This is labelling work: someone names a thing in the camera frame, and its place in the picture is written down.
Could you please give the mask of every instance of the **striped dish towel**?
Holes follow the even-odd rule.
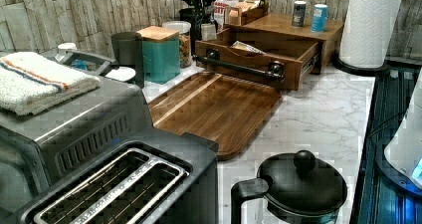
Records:
[[[0,108],[17,115],[37,114],[99,85],[98,77],[33,52],[0,58]]]

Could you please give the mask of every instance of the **black canister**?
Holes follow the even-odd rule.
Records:
[[[142,36],[136,32],[122,32],[111,36],[112,51],[121,66],[135,69],[135,83],[143,88]]]
[[[307,2],[296,1],[293,9],[293,27],[302,27],[305,20],[305,11],[307,10]]]

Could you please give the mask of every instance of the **wooden cutting board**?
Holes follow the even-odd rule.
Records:
[[[193,75],[149,104],[154,126],[218,142],[218,160],[241,152],[281,102],[272,87],[220,74]]]

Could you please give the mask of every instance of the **white marble countertop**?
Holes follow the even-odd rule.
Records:
[[[193,65],[165,85],[145,83],[147,101],[200,71]],[[307,76],[299,91],[283,92],[283,102],[248,148],[232,160],[218,163],[220,223],[231,223],[230,189],[236,182],[256,177],[268,157],[301,149],[331,164],[345,179],[347,200],[336,223],[348,223],[373,85],[374,78],[350,75],[330,66],[319,76]],[[245,202],[242,223],[285,223],[266,206],[264,199]]]

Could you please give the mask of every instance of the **paper towel roll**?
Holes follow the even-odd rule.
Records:
[[[340,59],[357,68],[384,63],[401,0],[350,0]]]

